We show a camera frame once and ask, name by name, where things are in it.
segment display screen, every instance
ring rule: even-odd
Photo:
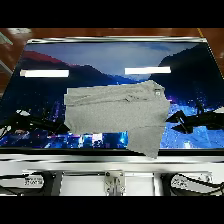
[[[0,104],[0,122],[16,111],[64,123],[68,88],[135,84],[153,80],[165,87],[168,117],[182,110],[197,115],[224,106],[224,83],[207,43],[100,42],[27,44]],[[224,147],[223,129],[195,126],[185,134],[166,123],[161,149]],[[124,149],[128,132],[50,134],[43,128],[13,128],[1,147]]]

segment wooden surface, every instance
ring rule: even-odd
[[[224,74],[224,28],[29,28],[29,33],[13,34],[10,29],[0,28],[13,45],[0,44],[0,60],[11,70],[28,39],[75,36],[191,36],[207,38],[216,61]],[[9,77],[0,71],[0,95],[7,86]]]

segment gray cloth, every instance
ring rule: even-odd
[[[128,149],[157,156],[170,104],[154,81],[68,89],[64,100],[72,133],[128,131]]]

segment cloud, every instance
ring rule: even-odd
[[[116,42],[32,44],[25,50],[47,54],[69,64],[89,64],[111,75],[124,75],[125,68],[158,66],[173,55],[197,43]],[[131,76],[147,79],[150,75]]]

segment metal clamp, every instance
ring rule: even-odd
[[[107,196],[123,196],[125,193],[125,174],[122,170],[105,173],[105,191]]]

